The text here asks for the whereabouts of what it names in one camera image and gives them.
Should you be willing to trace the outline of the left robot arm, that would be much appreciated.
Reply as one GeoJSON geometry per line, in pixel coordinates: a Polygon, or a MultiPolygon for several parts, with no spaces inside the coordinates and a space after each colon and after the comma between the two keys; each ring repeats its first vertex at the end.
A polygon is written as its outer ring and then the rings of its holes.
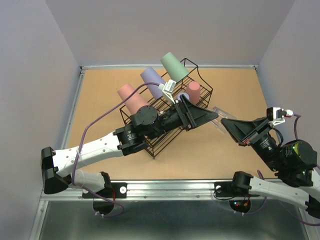
{"type": "Polygon", "coordinates": [[[175,129],[190,131],[216,118],[216,112],[182,97],[163,113],[154,106],[142,106],[130,116],[129,124],[82,146],[60,150],[45,147],[40,162],[44,193],[57,194],[75,187],[106,197],[112,189],[109,175],[86,172],[82,167],[135,154],[148,148],[147,139],[156,139],[175,129]]]}

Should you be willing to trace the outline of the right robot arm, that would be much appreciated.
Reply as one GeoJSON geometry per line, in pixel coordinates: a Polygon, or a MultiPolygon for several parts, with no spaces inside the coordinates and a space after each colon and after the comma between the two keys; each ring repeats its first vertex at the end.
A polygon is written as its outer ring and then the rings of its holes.
{"type": "Polygon", "coordinates": [[[250,146],[282,181],[268,182],[244,171],[237,171],[230,182],[235,195],[271,197],[305,210],[314,218],[320,217],[320,176],[314,171],[318,154],[301,139],[286,144],[277,143],[270,130],[285,122],[286,113],[253,121],[222,118],[221,123],[239,146],[250,146]]]}

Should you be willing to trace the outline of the red plastic cup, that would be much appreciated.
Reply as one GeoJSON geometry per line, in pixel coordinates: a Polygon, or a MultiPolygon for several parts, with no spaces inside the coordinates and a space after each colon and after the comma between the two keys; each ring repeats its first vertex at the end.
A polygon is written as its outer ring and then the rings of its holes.
{"type": "Polygon", "coordinates": [[[196,105],[199,102],[201,95],[201,86],[198,82],[190,82],[185,92],[188,94],[191,103],[196,105]]]}

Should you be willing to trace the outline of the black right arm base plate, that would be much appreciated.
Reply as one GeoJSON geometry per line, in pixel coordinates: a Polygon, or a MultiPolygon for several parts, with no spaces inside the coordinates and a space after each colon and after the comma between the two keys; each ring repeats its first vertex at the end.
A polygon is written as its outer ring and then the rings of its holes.
{"type": "Polygon", "coordinates": [[[233,189],[231,181],[217,181],[214,183],[212,195],[218,200],[231,200],[237,197],[247,197],[248,193],[233,189]]]}

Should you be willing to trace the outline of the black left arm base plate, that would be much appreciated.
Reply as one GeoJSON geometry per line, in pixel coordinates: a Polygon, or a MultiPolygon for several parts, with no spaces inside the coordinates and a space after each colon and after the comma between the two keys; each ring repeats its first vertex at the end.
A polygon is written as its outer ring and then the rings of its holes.
{"type": "Polygon", "coordinates": [[[107,186],[102,183],[88,183],[82,188],[84,199],[97,199],[97,195],[111,200],[125,199],[127,197],[127,183],[111,182],[107,186]]]}

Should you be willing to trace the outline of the green plastic cup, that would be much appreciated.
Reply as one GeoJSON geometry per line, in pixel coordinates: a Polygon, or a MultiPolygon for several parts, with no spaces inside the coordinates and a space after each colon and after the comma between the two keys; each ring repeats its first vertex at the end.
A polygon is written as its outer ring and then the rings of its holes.
{"type": "Polygon", "coordinates": [[[183,80],[189,74],[188,69],[183,66],[182,63],[171,52],[168,52],[166,55],[164,55],[160,59],[160,62],[170,76],[170,79],[176,83],[183,80]]]}

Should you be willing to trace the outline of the pink plastic cup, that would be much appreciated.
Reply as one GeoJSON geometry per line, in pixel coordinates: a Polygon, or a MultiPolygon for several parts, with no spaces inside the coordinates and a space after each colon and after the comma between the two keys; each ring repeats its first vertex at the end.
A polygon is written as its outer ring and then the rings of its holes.
{"type": "MultiPolygon", "coordinates": [[[[135,89],[129,83],[123,85],[118,91],[118,95],[122,100],[125,100],[135,89]]],[[[135,93],[125,103],[126,108],[129,110],[131,115],[137,113],[137,111],[143,107],[148,106],[148,102],[139,94],[135,93]]]]}

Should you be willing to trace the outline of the dark purple plastic cup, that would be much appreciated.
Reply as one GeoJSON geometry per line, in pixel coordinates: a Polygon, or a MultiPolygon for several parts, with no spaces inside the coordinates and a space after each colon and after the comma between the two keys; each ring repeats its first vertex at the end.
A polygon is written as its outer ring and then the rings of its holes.
{"type": "Polygon", "coordinates": [[[183,100],[187,99],[188,101],[190,100],[190,96],[186,93],[186,92],[180,92],[176,99],[180,102],[182,102],[183,100]]]}

